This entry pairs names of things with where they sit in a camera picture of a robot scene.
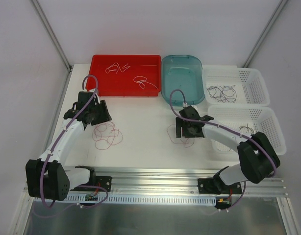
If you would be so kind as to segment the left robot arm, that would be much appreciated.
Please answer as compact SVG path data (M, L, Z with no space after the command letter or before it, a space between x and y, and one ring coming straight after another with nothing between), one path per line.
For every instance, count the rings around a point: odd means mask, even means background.
M80 91L75 102L63 116L59 134L36 160L25 166L28 194L31 197L63 201L70 190L93 190L97 185L95 170L90 166L76 166L65 171L64 164L80 135L88 125L111 121L105 100L93 92Z

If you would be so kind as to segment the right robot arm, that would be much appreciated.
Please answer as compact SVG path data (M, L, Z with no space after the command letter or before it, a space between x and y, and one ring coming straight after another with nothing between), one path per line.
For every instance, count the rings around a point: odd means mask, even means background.
M238 154L238 164L224 167L212 178L201 179L200 186L206 193L226 193L247 181L258 184L263 179L274 176L280 167L279 157L262 132L249 135L235 131L211 116L201 117L193 106L184 107L175 112L175 115L176 137L208 138Z

